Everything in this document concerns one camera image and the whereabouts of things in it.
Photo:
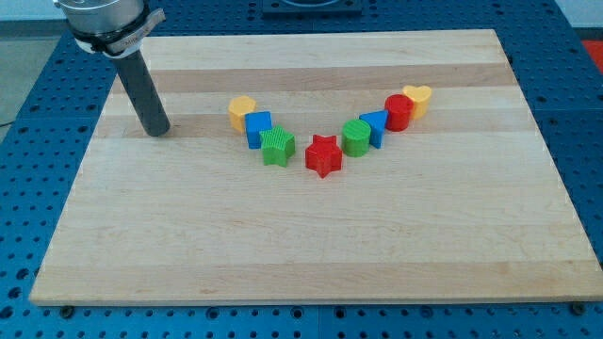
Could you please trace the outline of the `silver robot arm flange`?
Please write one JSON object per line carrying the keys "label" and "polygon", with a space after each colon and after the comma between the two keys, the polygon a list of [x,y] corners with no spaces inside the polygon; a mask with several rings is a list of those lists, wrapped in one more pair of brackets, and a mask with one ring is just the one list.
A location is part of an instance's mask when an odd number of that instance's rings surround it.
{"label": "silver robot arm flange", "polygon": [[67,19],[76,44],[86,53],[124,58],[137,52],[142,40],[166,21],[162,8],[145,0],[54,0]]}

